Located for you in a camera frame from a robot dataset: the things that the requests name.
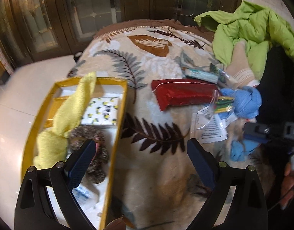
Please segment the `person's right hand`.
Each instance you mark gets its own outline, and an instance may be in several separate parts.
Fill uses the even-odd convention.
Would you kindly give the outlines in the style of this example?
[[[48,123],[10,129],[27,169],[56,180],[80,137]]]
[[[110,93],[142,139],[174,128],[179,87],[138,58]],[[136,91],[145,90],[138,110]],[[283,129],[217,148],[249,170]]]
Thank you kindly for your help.
[[[294,198],[294,170],[291,162],[288,162],[285,168],[285,177],[281,185],[280,205],[283,210],[287,208]]]

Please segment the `left hand thumb tip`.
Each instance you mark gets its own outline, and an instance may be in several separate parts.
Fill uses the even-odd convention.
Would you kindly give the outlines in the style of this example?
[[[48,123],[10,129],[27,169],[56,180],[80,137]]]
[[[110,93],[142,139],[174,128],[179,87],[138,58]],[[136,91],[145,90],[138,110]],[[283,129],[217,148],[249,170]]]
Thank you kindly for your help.
[[[126,230],[126,224],[123,218],[117,218],[110,222],[104,230]]]

